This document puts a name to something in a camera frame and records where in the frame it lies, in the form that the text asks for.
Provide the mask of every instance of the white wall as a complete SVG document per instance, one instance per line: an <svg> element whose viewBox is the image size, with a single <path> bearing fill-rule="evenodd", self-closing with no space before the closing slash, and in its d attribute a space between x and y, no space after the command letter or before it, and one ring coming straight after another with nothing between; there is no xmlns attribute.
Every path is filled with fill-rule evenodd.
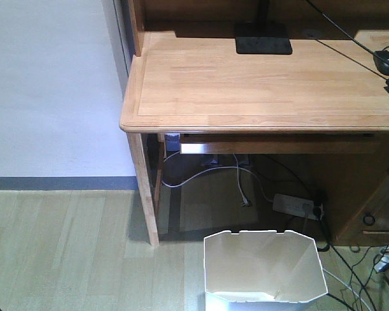
<svg viewBox="0 0 389 311"><path fill-rule="evenodd" d="M0 0L0 176L134 176L101 0Z"/></svg>

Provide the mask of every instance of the white cable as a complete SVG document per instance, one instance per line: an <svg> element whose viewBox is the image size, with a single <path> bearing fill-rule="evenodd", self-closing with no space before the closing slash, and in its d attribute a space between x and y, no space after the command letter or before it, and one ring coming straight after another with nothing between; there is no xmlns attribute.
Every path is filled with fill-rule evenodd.
<svg viewBox="0 0 389 311"><path fill-rule="evenodd" d="M211 167L211 168L208 168L207 170L203 170L193 176L191 176L190 178L186 179L185 181L177 184L177 185L169 185L168 183L166 183L164 180L161 181L161 183L166 186L166 187L169 187L169 188L178 188L178 187L181 187L183 186L184 184L188 183L189 181L191 181L192 179L195 179L196 177L202 175L202 174L205 174L206 172L210 172L212 170L222 170L222 169L227 169L227 168L236 168L238 169L238 167ZM262 195L264 196L264 199L270 203L274 202L273 200L269 199L265 192L264 192L264 188L262 187L262 184L261 184L261 180L259 180L259 177L252 171L250 170L247 170L246 168L243 168L243 167L239 167L239 170L243 170L245 172L248 172L249 174L251 174L253 177L255 177L255 179L258 181L259 183L259 187L261 188L261 192L262 192Z"/></svg>
<svg viewBox="0 0 389 311"><path fill-rule="evenodd" d="M243 206L250 206L251 203L249 202L248 198L246 197L245 193L243 192L242 190L242 187L241 187L241 179L240 179L240 176L239 176L239 161L238 161L238 158L235 154L233 154L233 157L235 158L235 161L236 161L236 181L238 183L238 189L239 189L239 192L241 193L241 196L242 196L242 205Z"/></svg>
<svg viewBox="0 0 389 311"><path fill-rule="evenodd" d="M326 270L325 268L323 268L323 271L326 272L328 275L330 275L331 277L333 277L334 279L336 279L338 282L342 283L345 287L347 287L349 290L351 290L353 292L353 294L356 295L357 298L359 298L362 303L366 306L366 308L369 310L369 311L373 311L370 306L367 304L367 302L361 298L359 296L359 294L354 290L352 289L349 285L347 285L344 281L342 281L341 279L339 279L336 275L332 274L330 271Z"/></svg>
<svg viewBox="0 0 389 311"><path fill-rule="evenodd" d="M174 157L176 154L179 154L179 153L180 153L180 152L177 151L177 152L175 152L175 153L169 155L168 157L166 157L166 158L163 160L163 163L166 163L167 160L169 160L170 158Z"/></svg>

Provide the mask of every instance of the desk leg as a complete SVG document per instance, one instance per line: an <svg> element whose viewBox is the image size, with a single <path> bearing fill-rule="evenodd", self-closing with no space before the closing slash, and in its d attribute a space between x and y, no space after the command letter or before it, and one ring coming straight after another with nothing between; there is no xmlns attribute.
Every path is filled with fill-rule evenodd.
<svg viewBox="0 0 389 311"><path fill-rule="evenodd" d="M158 232L156 225L156 216L154 214L154 197L150 182L150 169L148 163L147 149L140 133L127 133L128 143L138 181L141 203L147 224L148 236L153 246L158 246Z"/></svg>

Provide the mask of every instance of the cabinet door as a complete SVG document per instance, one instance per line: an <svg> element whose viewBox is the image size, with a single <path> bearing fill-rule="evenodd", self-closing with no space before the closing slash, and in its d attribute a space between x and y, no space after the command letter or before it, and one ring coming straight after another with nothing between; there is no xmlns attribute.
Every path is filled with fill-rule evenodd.
<svg viewBox="0 0 389 311"><path fill-rule="evenodd" d="M383 182L367 200L361 213L353 219L353 225L343 234L344 241L355 241L359 245L389 243L389 169L387 173ZM366 225L363 222L367 214L374 217L373 225ZM366 220L369 223L372 218L368 216Z"/></svg>

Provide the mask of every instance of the desk drawer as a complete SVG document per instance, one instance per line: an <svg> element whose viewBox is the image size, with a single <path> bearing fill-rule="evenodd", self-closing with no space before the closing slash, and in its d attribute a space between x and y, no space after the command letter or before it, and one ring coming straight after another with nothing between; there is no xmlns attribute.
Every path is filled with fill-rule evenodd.
<svg viewBox="0 0 389 311"><path fill-rule="evenodd" d="M285 134L181 134L182 154L372 154L380 141L374 136Z"/></svg>

